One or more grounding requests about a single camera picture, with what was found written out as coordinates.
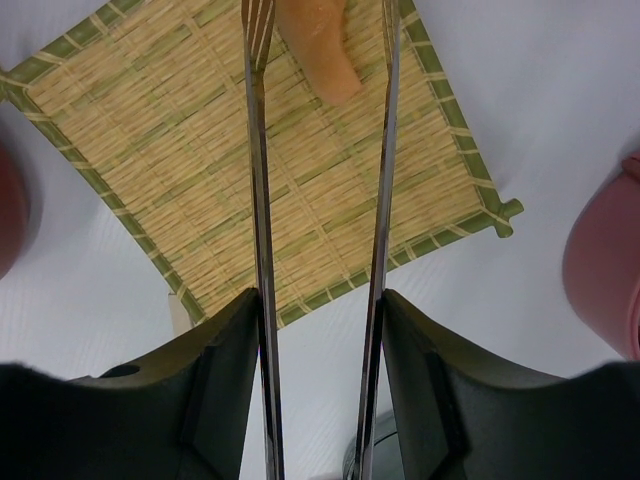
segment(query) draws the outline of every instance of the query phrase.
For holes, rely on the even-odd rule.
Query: pink cup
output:
[[[29,207],[22,177],[0,144],[0,279],[20,254],[28,220]]]
[[[640,360],[640,152],[573,227],[563,279],[578,316],[620,355]]]

